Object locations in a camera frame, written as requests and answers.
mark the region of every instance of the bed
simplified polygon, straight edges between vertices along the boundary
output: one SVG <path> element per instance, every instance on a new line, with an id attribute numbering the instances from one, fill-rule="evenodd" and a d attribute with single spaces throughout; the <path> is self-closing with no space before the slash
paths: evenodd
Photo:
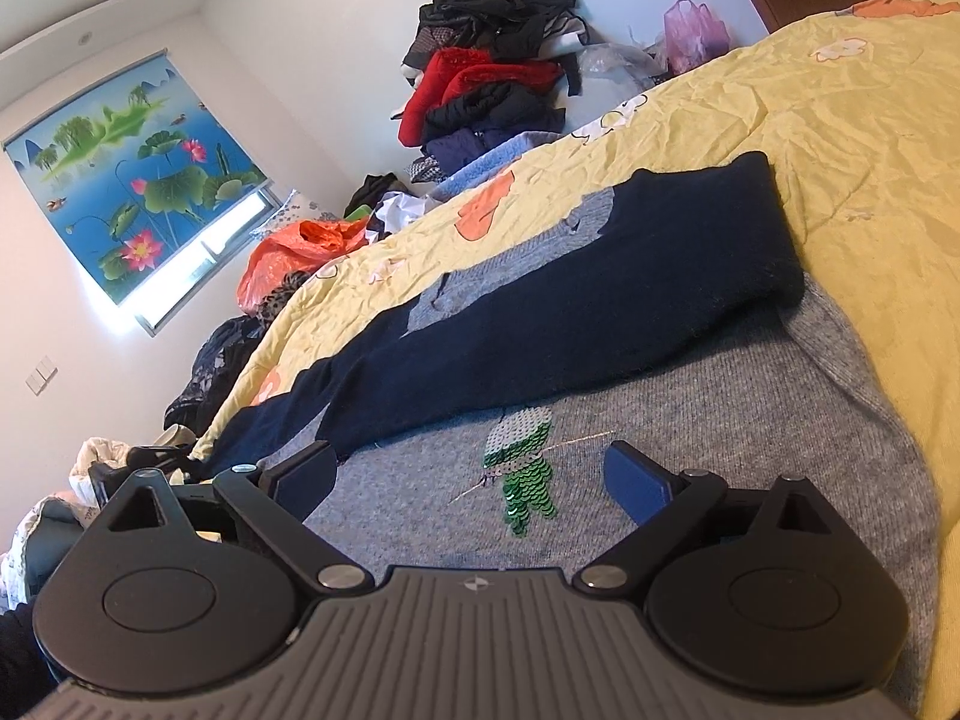
<path id="1" fill-rule="evenodd" d="M 934 483 L 940 581 L 922 715 L 947 720 L 960 709 L 957 111 L 960 0 L 875 0 L 789 25 L 322 269 L 270 328 L 194 454 L 208 456 L 238 410 L 288 391 L 381 312 L 544 233 L 587 194 L 640 167 L 695 170 L 762 151 L 803 267 L 853 324 Z"/>

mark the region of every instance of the light blue towel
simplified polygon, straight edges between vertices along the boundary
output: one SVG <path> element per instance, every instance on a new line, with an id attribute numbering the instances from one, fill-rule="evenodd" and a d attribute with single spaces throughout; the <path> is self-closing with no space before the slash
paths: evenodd
<path id="1" fill-rule="evenodd" d="M 521 132 L 506 143 L 492 148 L 482 157 L 475 159 L 467 167 L 458 170 L 443 183 L 437 184 L 426 196 L 430 199 L 446 202 L 458 196 L 461 191 L 480 186 L 488 178 L 493 178 L 505 165 L 520 157 L 531 148 L 543 146 L 560 140 L 563 135 L 556 132 Z"/>

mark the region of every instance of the wall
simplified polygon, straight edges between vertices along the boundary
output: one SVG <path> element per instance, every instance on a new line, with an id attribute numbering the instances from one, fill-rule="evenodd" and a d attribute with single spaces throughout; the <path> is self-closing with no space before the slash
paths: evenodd
<path id="1" fill-rule="evenodd" d="M 398 170 L 416 156 L 397 143 L 390 112 L 410 95 L 400 61 L 430 0 L 208 0 L 210 28 L 286 105 L 359 185 L 368 172 Z M 611 38 L 652 42 L 675 0 L 582 0 Z M 749 44 L 766 29 L 749 0 L 708 2 Z"/>
<path id="2" fill-rule="evenodd" d="M 349 182 L 285 109 L 210 35 L 199 17 L 179 20 L 87 59 L 0 111 L 0 140 L 76 90 L 143 56 L 170 59 L 280 191 L 297 186 L 342 208 Z M 80 443 L 104 436 L 149 443 L 186 384 L 210 332 L 236 316 L 241 253 L 149 338 L 80 269 L 46 223 L 13 164 L 0 156 L 0 552 L 46 493 L 67 487 Z M 40 358 L 59 373 L 35 397 L 24 382 Z"/>

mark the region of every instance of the floral pillow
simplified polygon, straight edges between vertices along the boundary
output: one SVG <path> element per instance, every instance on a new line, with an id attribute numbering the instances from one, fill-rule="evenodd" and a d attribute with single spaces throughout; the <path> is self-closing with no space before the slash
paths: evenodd
<path id="1" fill-rule="evenodd" d="M 339 217 L 330 211 L 321 211 L 320 204 L 304 196 L 299 191 L 292 191 L 286 202 L 277 209 L 264 223 L 251 230 L 251 235 L 262 241 L 267 235 L 285 228 L 288 224 L 309 218 L 314 221 L 335 221 Z"/>

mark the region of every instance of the pink lotus flower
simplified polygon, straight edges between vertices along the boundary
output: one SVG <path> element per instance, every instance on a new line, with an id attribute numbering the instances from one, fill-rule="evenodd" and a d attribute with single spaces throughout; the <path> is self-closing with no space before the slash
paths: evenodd
<path id="1" fill-rule="evenodd" d="M 190 152 L 190 159 L 194 162 L 206 162 L 206 149 L 200 141 L 183 141 L 181 148 Z"/>
<path id="2" fill-rule="evenodd" d="M 157 257 L 160 257 L 162 250 L 163 244 L 154 240 L 150 230 L 144 230 L 131 240 L 124 241 L 124 251 L 120 256 L 127 261 L 131 271 L 142 271 L 144 268 L 157 267 Z"/>

